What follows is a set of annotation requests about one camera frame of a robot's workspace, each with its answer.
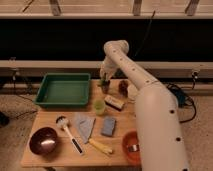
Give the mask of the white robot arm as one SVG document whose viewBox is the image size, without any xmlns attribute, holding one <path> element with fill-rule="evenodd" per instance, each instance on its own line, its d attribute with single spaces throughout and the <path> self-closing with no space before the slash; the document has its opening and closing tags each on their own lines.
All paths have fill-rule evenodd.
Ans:
<svg viewBox="0 0 213 171">
<path fill-rule="evenodd" d="M 134 109 L 142 171 L 190 171 L 177 98 L 127 56 L 126 40 L 108 41 L 103 49 L 100 76 L 110 80 L 120 68 L 138 89 Z"/>
</svg>

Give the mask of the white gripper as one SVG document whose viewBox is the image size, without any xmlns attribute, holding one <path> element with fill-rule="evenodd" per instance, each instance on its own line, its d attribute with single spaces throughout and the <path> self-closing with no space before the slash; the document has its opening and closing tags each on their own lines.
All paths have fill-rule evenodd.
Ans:
<svg viewBox="0 0 213 171">
<path fill-rule="evenodd" d="M 106 57 L 101 63 L 99 75 L 101 78 L 109 81 L 116 73 L 117 69 L 117 65 L 109 57 Z"/>
</svg>

